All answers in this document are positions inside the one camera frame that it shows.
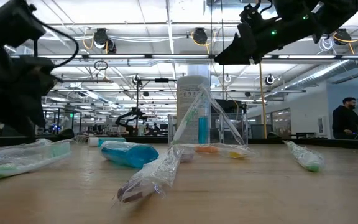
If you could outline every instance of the table surface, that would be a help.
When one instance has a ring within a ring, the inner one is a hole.
[[[118,188],[137,170],[73,146],[70,159],[0,179],[0,223],[358,223],[358,150],[310,146],[326,159],[316,174],[284,145],[250,147],[259,157],[197,156],[165,198],[119,205]]]

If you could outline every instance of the ceiling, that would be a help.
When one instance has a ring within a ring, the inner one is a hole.
[[[2,6],[6,0],[0,0]],[[220,1],[215,1],[213,6],[212,21],[210,7],[205,7],[203,0],[28,0],[37,7],[35,15],[52,27],[70,34],[79,39],[80,54],[103,54],[103,49],[93,47],[87,49],[81,39],[86,38],[85,44],[91,45],[92,33],[96,28],[107,28],[108,35],[114,39],[118,54],[218,54],[230,45],[236,25],[239,21],[239,13],[245,4],[252,2],[245,0],[224,0],[222,11]],[[274,8],[263,14],[264,18],[276,15]],[[207,47],[196,45],[191,38],[195,28],[202,27],[208,35]],[[346,28],[352,38],[358,39],[358,13],[349,19],[342,28]],[[55,37],[48,32],[39,42],[40,55],[71,55],[75,46],[63,37]],[[34,48],[32,42],[26,42],[17,49],[11,49],[11,54],[23,54],[31,52]],[[358,42],[353,43],[356,53]],[[298,42],[285,46],[282,50],[275,50],[271,54],[291,55],[324,55],[324,54],[350,54],[349,46],[334,45],[330,50],[322,50],[321,44],[314,44],[311,38],[305,38]],[[258,90],[259,89],[259,65],[231,65],[220,66],[216,63],[210,65],[210,60],[107,60],[109,68],[98,72],[93,68],[95,60],[81,61],[77,65],[56,68],[53,74],[63,78],[67,82],[57,84],[57,90],[72,90],[82,88],[85,90],[116,90],[110,92],[97,92],[98,100],[91,96],[84,96],[78,92],[51,92],[50,97],[66,98],[68,101],[55,101],[51,98],[44,99],[45,108],[53,107],[56,103],[82,103],[86,106],[91,103],[105,103],[100,98],[115,106],[93,105],[93,111],[112,110],[114,114],[121,114],[134,105],[134,92],[119,92],[119,90],[133,90],[132,78],[135,75],[141,78],[179,78],[188,74],[188,67],[192,64],[204,64],[212,74],[213,89],[221,90],[223,83],[227,90]],[[272,74],[276,82],[290,82],[301,76],[308,70],[321,64],[330,62],[307,61],[302,62],[284,60],[282,63],[263,63],[263,78]],[[169,113],[176,112],[175,92],[176,83],[149,82],[144,86],[147,90],[166,90],[165,92],[150,91],[149,96],[140,96],[145,104],[143,110],[164,118]],[[222,98],[222,93],[214,92],[216,98]],[[243,91],[229,92],[225,98],[237,100],[258,100],[255,94],[250,98],[244,96]],[[162,101],[161,105],[153,106],[154,100]],[[271,100],[282,100],[279,97]],[[73,107],[83,110],[80,105]]]

